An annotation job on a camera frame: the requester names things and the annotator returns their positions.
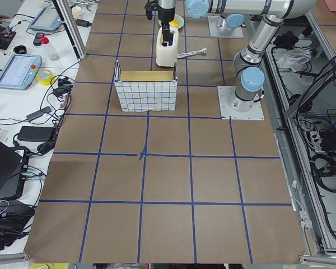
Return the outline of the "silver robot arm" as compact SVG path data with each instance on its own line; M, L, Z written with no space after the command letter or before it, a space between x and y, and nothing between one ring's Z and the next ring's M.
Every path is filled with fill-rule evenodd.
M258 67L269 42L274 37L285 19L304 15L315 5L315 1L186 1L188 14L192 18L202 18L207 13L242 13L247 15L262 15L262 20L249 44L239 52L234 59L237 77L235 96L243 101L249 101L256 95L242 82L243 73L250 67Z
M211 11L206 4L192 3L186 7L191 18L202 18ZM161 28L157 37L157 47L173 47L178 45L178 29L184 25L184 21L179 21L175 14L175 8L163 9L157 6L158 19ZM233 38L235 32L239 32L238 38L242 38L241 25L244 23L244 15L240 13L220 13L218 16L209 16L209 30L211 37Z

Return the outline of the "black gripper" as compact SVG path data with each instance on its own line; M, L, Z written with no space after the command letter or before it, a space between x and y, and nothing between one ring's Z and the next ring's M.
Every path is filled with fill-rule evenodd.
M170 22L175 17L175 8L162 8L159 7L158 11L158 19L162 24L162 45L170 45L171 44L171 33L170 33Z

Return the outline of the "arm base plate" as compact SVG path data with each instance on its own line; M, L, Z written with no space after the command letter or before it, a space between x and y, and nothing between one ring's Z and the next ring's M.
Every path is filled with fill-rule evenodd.
M218 86L221 119L224 120L264 120L259 94L253 100L243 101L235 95L235 86Z
M209 16L209 33L212 38L243 39L244 15L234 13L227 16Z

